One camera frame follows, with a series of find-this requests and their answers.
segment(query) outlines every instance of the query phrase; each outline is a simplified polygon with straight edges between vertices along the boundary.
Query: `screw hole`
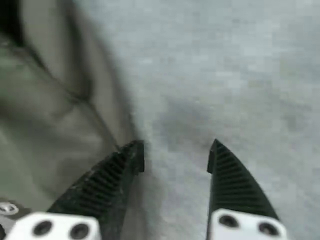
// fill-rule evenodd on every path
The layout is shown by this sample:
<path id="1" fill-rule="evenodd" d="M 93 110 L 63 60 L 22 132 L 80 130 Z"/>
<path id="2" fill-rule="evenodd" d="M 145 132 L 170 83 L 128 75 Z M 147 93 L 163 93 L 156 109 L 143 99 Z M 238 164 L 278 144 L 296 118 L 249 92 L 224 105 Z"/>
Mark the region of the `screw hole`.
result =
<path id="1" fill-rule="evenodd" d="M 225 225 L 227 227 L 230 227 L 230 228 L 239 227 L 237 220 L 233 216 L 230 216 L 230 215 L 221 216 L 219 219 L 219 223 L 221 223 L 222 225 Z"/>
<path id="2" fill-rule="evenodd" d="M 52 223 L 50 221 L 42 221 L 34 227 L 33 234 L 36 236 L 43 236 L 50 232 L 51 227 Z"/>
<path id="3" fill-rule="evenodd" d="M 259 231 L 269 236 L 278 236 L 278 229 L 270 223 L 263 222 L 259 224 Z"/>
<path id="4" fill-rule="evenodd" d="M 89 227 L 86 224 L 77 224 L 75 225 L 70 232 L 72 239 L 81 240 L 84 239 L 89 233 Z"/>

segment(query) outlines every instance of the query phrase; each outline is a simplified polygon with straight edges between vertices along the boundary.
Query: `gray fabric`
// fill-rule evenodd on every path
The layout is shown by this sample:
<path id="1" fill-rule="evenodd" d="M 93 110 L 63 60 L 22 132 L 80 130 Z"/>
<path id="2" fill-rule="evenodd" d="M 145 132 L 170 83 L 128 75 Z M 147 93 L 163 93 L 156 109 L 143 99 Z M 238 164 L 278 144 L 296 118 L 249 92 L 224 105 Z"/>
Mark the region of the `gray fabric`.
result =
<path id="1" fill-rule="evenodd" d="M 0 196 L 40 211 L 137 137 L 95 36 L 55 1 L 37 2 L 22 1 L 26 48 L 0 36 Z"/>
<path id="2" fill-rule="evenodd" d="M 320 238 L 318 0 L 76 2 L 112 49 L 149 142 L 147 239 L 205 239 L 214 138 L 294 239 Z"/>

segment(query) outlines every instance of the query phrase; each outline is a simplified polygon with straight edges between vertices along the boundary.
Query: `gray cloth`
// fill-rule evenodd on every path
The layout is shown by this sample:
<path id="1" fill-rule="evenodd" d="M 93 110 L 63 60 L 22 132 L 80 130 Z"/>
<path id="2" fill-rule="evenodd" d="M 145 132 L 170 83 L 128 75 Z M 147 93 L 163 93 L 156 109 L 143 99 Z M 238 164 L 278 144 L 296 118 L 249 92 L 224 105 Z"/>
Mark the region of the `gray cloth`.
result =
<path id="1" fill-rule="evenodd" d="M 88 26 L 56 1 L 21 9 L 26 47 L 0 36 L 0 196 L 39 211 L 137 137 Z"/>
<path id="2" fill-rule="evenodd" d="M 320 239 L 318 0 L 78 0 L 149 141 L 147 239 L 205 239 L 214 138 L 294 239 Z"/>

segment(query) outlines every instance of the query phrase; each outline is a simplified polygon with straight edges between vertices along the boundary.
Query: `gray surface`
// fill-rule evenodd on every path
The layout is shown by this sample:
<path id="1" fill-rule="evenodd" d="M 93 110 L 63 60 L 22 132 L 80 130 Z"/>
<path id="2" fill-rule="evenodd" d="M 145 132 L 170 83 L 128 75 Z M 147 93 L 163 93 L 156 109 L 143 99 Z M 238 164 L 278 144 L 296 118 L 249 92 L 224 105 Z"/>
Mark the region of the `gray surface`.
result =
<path id="1" fill-rule="evenodd" d="M 320 238 L 318 0 L 78 3 L 150 143 L 148 239 L 205 239 L 214 138 L 248 167 L 295 239 Z"/>

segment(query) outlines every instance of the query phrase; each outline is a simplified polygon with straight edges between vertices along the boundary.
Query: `wrinkled fabric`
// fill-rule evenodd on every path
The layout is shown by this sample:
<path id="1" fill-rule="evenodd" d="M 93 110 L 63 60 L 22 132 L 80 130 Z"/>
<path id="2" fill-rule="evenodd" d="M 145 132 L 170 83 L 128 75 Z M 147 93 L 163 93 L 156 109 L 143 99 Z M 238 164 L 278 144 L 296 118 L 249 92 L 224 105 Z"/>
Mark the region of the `wrinkled fabric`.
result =
<path id="1" fill-rule="evenodd" d="M 103 47 L 57 2 L 22 1 L 24 47 L 0 38 L 0 194 L 35 211 L 137 138 Z"/>

